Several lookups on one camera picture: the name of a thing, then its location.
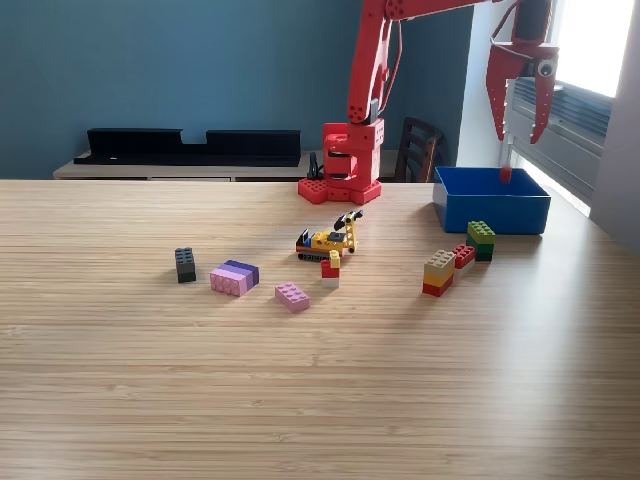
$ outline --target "lego brick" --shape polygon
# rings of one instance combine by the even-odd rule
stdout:
[[[322,260],[320,267],[322,268],[322,278],[338,278],[340,276],[339,268],[331,268],[329,260]]]
[[[196,264],[191,248],[176,248],[175,259],[178,283],[195,282]]]
[[[245,270],[251,270],[253,273],[253,285],[256,286],[260,283],[260,269],[254,265],[248,263],[236,262],[235,260],[227,260],[225,265],[231,265],[232,267],[243,268]]]
[[[433,275],[437,278],[449,278],[453,275],[455,261],[456,256],[453,252],[438,250],[424,264],[424,274]]]
[[[331,268],[340,268],[340,254],[337,250],[331,250],[329,252],[329,262]]]
[[[431,273],[425,273],[424,276],[422,277],[422,283],[426,285],[431,285],[432,287],[441,287],[442,285],[444,285],[449,281],[450,277],[451,275],[448,275],[445,277],[438,277]]]
[[[462,268],[476,258],[476,249],[471,245],[458,245],[453,253],[456,255],[456,268]]]
[[[226,263],[223,263],[218,268],[246,277],[247,290],[251,290],[255,286],[255,284],[253,283],[253,272],[251,270],[247,270],[246,268],[234,267],[233,265],[228,265]]]
[[[477,243],[471,235],[467,235],[467,245],[476,249],[476,257],[479,253],[493,254],[492,243]]]
[[[216,268],[209,274],[211,290],[241,297],[247,293],[247,277]]]
[[[340,287],[340,279],[339,278],[323,278],[322,286],[324,288],[338,288]]]
[[[196,281],[196,272],[186,272],[178,274],[178,283],[188,283]]]
[[[453,273],[453,281],[457,282],[459,279],[464,277],[469,272],[469,270],[471,270],[475,265],[476,265],[476,260],[475,258],[473,258],[464,267],[456,268]]]
[[[475,242],[480,245],[496,243],[496,234],[484,222],[469,222],[467,235],[471,235]]]
[[[493,260],[492,253],[476,253],[476,262],[490,262],[491,260]]]
[[[301,312],[311,306],[311,300],[307,294],[291,282],[278,285],[275,288],[275,297],[293,313]]]
[[[453,275],[449,277],[449,279],[442,285],[441,287],[434,287],[433,285],[422,285],[422,293],[426,293],[427,295],[432,295],[434,297],[440,297],[453,283]]]

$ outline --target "blue wall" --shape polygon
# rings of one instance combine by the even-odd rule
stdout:
[[[473,7],[466,7],[417,18],[404,29],[405,116],[442,130],[452,163],[458,152],[472,21]]]
[[[299,129],[303,148],[318,148],[322,125],[345,120],[360,7],[357,0],[2,1],[0,177],[51,178],[87,149],[92,127],[184,128],[187,142],[204,141],[207,129]],[[468,32],[456,32],[470,30],[457,15],[409,22],[385,112],[386,148],[397,148],[407,115],[455,133],[465,38],[468,50]],[[440,72],[429,60],[434,47],[435,64],[448,65]],[[445,95],[443,84],[456,88]]]

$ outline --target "purple lego brick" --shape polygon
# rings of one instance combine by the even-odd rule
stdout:
[[[247,290],[251,290],[255,286],[255,284],[253,283],[253,272],[251,270],[247,270],[246,268],[234,267],[233,265],[228,265],[226,263],[220,265],[218,268],[247,277]]]
[[[230,293],[238,297],[247,293],[247,277],[244,275],[216,268],[209,276],[211,278],[211,290]]]
[[[276,298],[291,312],[297,313],[311,306],[311,299],[293,283],[283,283],[276,287]]]
[[[235,260],[227,260],[224,264],[231,265],[232,267],[244,268],[245,270],[251,270],[253,272],[253,285],[256,286],[260,283],[260,269],[258,267],[254,267],[248,263],[236,262]]]

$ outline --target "yellow lego brick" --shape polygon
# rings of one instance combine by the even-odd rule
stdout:
[[[451,275],[444,276],[444,277],[437,277],[430,273],[425,273],[424,277],[422,278],[422,283],[440,288],[442,285],[447,283],[447,281],[451,278]]]
[[[427,260],[427,263],[424,264],[424,274],[448,280],[449,277],[453,275],[455,265],[456,256],[453,252],[438,250]]]
[[[331,262],[331,268],[340,268],[340,254],[337,250],[329,252],[329,261]]]
[[[496,234],[484,222],[469,222],[467,234],[479,245],[496,243]]]

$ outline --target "chair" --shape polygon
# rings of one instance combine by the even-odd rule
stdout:
[[[436,157],[445,157],[442,132],[417,118],[405,118],[394,181],[407,183],[408,171],[410,183],[431,182]]]

